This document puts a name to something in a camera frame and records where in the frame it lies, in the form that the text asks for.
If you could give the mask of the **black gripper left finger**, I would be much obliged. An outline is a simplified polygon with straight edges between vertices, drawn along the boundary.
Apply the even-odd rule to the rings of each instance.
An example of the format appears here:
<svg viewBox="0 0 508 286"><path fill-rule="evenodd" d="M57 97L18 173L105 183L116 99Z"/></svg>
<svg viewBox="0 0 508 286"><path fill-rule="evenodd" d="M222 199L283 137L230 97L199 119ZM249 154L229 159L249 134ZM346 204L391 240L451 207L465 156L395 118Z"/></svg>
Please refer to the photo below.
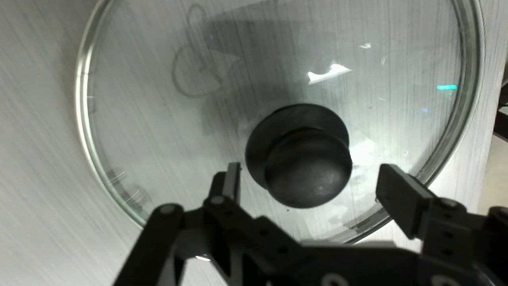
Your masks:
<svg viewBox="0 0 508 286"><path fill-rule="evenodd" d="M232 278L230 242L226 212L240 200L238 162L213 177L208 197L197 210L181 205L157 207L113 286L181 286L186 261L207 256L219 275Z"/></svg>

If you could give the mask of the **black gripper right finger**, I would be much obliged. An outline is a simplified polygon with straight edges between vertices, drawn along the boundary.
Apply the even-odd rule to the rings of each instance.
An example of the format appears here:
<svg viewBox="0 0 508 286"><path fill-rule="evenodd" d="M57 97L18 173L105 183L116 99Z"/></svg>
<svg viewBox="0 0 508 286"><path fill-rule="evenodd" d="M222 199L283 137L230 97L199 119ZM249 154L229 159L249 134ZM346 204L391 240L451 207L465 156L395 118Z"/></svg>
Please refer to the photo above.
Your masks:
<svg viewBox="0 0 508 286"><path fill-rule="evenodd" d="M507 210L486 216L461 202L438 197L392 164L380 167L376 199L408 239L419 239L422 253L459 266L503 266L508 261Z"/></svg>

